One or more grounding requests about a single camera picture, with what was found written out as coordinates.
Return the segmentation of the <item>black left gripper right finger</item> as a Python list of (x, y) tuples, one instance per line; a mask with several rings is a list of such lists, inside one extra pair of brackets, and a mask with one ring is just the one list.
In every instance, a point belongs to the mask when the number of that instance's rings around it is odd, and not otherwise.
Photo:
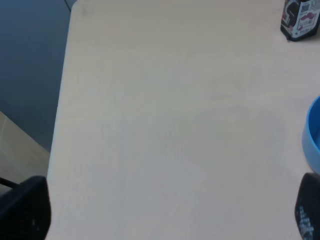
[(320, 238), (320, 176), (304, 174), (294, 209), (295, 221), (303, 240)]

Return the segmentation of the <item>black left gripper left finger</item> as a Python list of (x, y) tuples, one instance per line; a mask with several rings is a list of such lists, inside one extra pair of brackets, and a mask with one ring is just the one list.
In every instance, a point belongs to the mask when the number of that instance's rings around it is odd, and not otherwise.
[(0, 238), (44, 240), (52, 219), (46, 177), (36, 175), (21, 183), (1, 178), (0, 184), (10, 188), (0, 196)]

